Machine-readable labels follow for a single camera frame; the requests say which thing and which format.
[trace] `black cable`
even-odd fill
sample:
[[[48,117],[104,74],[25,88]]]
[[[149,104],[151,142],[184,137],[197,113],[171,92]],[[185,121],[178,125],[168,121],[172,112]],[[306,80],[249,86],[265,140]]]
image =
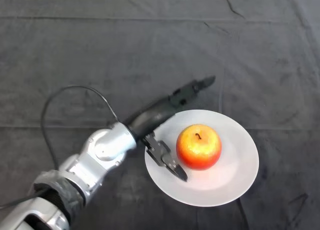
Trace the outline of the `black cable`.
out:
[[[114,111],[112,110],[111,106],[109,105],[107,99],[97,90],[95,90],[94,88],[91,88],[91,87],[88,87],[88,86],[82,86],[82,85],[69,85],[69,86],[66,86],[66,87],[63,87],[59,90],[57,90],[56,92],[54,92],[53,94],[51,94],[49,96],[49,98],[46,100],[45,104],[44,104],[44,107],[42,109],[42,112],[41,112],[41,118],[40,118],[40,126],[41,126],[41,131],[42,131],[42,134],[43,134],[43,137],[44,137],[44,140],[45,140],[45,143],[48,147],[48,150],[49,150],[49,153],[50,153],[50,156],[52,158],[52,161],[53,161],[53,165],[54,165],[54,169],[55,170],[58,170],[59,169],[59,163],[58,163],[58,159],[57,159],[57,156],[53,150],[53,147],[49,141],[49,138],[48,138],[48,135],[47,135],[47,132],[46,132],[46,129],[45,129],[45,117],[46,117],[46,113],[47,113],[47,109],[48,109],[48,106],[49,104],[53,101],[53,99],[55,97],[57,97],[60,93],[62,93],[63,91],[67,90],[67,89],[71,89],[71,88],[83,88],[83,89],[87,89],[87,90],[91,90],[93,91],[94,93],[96,93],[108,106],[108,108],[110,109],[110,111],[112,112],[113,116],[115,117],[116,120],[118,120],[116,114],[114,113]],[[40,197],[41,195],[43,195],[44,193],[46,193],[49,189],[42,189],[30,196],[27,196],[27,197],[24,197],[24,198],[20,198],[20,199],[17,199],[17,200],[14,200],[12,202],[9,202],[9,203],[6,203],[6,204],[3,204],[0,206],[0,211],[3,210],[3,209],[6,209],[6,208],[9,208],[9,207],[12,207],[12,206],[15,206],[17,204],[20,204],[20,203],[23,203],[27,200],[30,200],[30,199],[33,199],[33,198],[37,198],[37,197]]]
[[[250,230],[249,222],[248,222],[248,219],[247,219],[245,210],[244,210],[244,208],[243,208],[243,206],[242,206],[242,203],[241,203],[241,199],[240,199],[240,198],[238,198],[238,199],[236,200],[236,204],[238,205],[239,210],[240,210],[240,213],[241,213],[241,216],[242,216],[242,218],[243,218],[245,229]]]
[[[48,150],[49,150],[49,153],[50,153],[50,156],[52,158],[52,161],[53,161],[53,165],[54,165],[54,169],[55,170],[58,170],[59,169],[59,163],[58,163],[58,160],[57,160],[57,156],[56,154],[54,153],[54,150],[53,150],[53,147],[50,143],[50,140],[48,138],[48,135],[47,135],[47,132],[46,132],[46,129],[45,129],[45,116],[46,116],[46,113],[47,113],[47,109],[48,109],[48,106],[49,104],[51,103],[51,101],[57,97],[60,93],[62,93],[63,91],[67,90],[67,89],[71,89],[71,88],[83,88],[83,89],[87,89],[87,90],[91,90],[93,91],[94,93],[96,93],[108,106],[108,108],[111,110],[112,114],[114,115],[115,119],[118,120],[116,114],[114,113],[114,111],[112,110],[111,106],[109,105],[107,99],[97,90],[91,88],[91,87],[88,87],[88,86],[82,86],[82,85],[69,85],[69,86],[66,86],[66,87],[63,87],[59,90],[57,90],[55,93],[51,94],[49,96],[49,98],[46,100],[45,104],[44,104],[44,107],[42,109],[42,112],[41,112],[41,119],[40,119],[40,124],[41,124],[41,131],[42,131],[42,134],[43,134],[43,137],[44,137],[44,140],[45,140],[45,143],[48,147]]]
[[[42,194],[44,194],[48,189],[43,189],[41,191],[38,191],[30,196],[27,196],[27,197],[24,197],[24,198],[20,198],[20,199],[17,199],[17,200],[14,200],[12,202],[9,202],[9,203],[6,203],[6,204],[3,204],[0,206],[0,211],[3,210],[3,209],[6,209],[6,208],[9,208],[9,207],[12,207],[12,206],[15,206],[17,204],[20,204],[20,203],[23,203],[29,199],[34,199],[34,198],[37,198],[37,197],[40,197]]]

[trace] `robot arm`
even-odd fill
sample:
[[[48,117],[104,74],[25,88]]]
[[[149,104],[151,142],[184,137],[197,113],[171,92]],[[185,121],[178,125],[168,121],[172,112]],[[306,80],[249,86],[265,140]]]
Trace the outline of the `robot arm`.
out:
[[[193,81],[123,123],[116,122],[110,129],[91,134],[80,154],[69,157],[58,171],[41,173],[36,178],[34,190],[45,189],[44,194],[16,206],[0,224],[0,230],[69,230],[80,210],[102,185],[105,175],[122,163],[126,152],[136,148],[139,140],[159,166],[167,167],[186,181],[187,175],[171,157],[168,147],[155,140],[152,133],[214,80],[209,77]]]

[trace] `apple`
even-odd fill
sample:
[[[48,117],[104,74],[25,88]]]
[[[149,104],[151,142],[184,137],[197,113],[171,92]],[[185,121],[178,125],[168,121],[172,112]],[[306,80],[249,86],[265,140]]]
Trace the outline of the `apple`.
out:
[[[211,127],[194,124],[185,128],[176,141],[178,158],[189,168],[204,170],[214,165],[222,150],[219,135]]]

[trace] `table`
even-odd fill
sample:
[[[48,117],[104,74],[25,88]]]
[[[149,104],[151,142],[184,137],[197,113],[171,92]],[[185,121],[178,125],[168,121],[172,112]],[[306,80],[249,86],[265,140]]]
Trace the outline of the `table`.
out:
[[[223,113],[255,141],[259,172],[241,197],[249,228],[319,228],[319,1],[0,0],[1,202],[24,196],[53,167],[39,120],[59,87],[95,87],[123,120],[215,74],[187,108]],[[47,120],[59,160],[112,121],[90,93],[61,96]],[[213,228],[247,229],[237,202],[197,208],[171,199],[149,177],[142,145],[107,175],[74,226]]]

